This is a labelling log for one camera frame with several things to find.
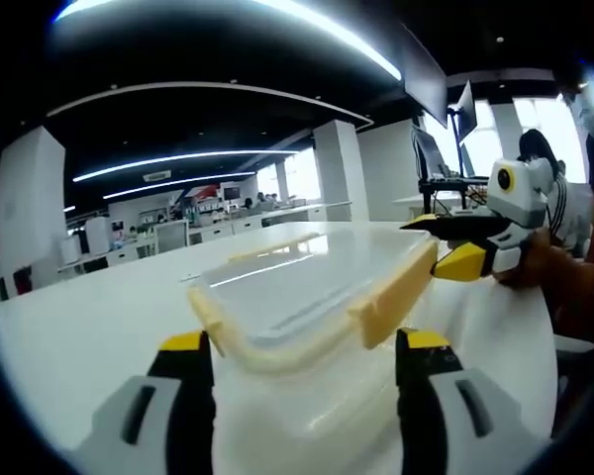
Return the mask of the person's right hand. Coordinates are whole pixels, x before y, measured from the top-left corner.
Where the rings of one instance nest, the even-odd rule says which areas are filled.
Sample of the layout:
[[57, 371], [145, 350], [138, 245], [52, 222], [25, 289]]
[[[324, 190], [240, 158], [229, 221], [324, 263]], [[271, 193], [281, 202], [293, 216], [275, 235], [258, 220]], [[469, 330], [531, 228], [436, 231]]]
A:
[[493, 274], [499, 283], [512, 288], [564, 288], [580, 268], [567, 252], [551, 244], [546, 229], [531, 234], [524, 245], [523, 257], [515, 268]]

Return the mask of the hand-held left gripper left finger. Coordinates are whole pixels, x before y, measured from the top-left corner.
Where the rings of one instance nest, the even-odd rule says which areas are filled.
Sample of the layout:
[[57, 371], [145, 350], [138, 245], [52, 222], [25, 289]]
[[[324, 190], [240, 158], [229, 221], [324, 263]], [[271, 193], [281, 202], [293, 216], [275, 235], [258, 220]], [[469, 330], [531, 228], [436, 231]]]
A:
[[147, 374], [95, 411], [75, 450], [88, 474], [211, 474], [216, 402], [205, 331], [169, 338]]

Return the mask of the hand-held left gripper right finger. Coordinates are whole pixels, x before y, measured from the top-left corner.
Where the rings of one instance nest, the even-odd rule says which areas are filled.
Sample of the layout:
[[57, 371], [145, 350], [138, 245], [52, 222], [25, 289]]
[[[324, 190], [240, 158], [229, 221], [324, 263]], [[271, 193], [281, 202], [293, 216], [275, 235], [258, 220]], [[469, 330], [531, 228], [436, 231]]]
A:
[[522, 474], [546, 446], [521, 406], [435, 332], [396, 332], [403, 474]]

